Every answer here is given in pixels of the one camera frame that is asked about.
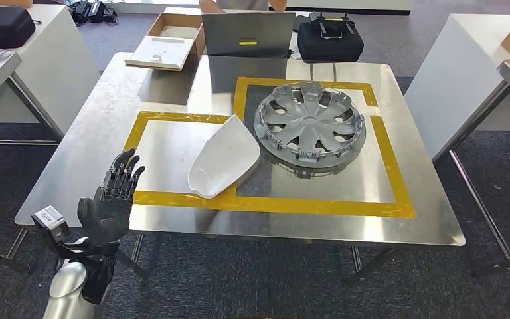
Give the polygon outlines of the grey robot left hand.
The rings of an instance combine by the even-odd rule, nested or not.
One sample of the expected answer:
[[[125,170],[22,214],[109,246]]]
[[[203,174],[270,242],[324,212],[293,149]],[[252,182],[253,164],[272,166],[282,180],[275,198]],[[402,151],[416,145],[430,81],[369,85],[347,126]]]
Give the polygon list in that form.
[[[145,167],[136,167],[140,157],[130,148],[118,154],[106,171],[93,198],[82,197],[77,215],[95,247],[121,239],[129,230],[134,193]]]

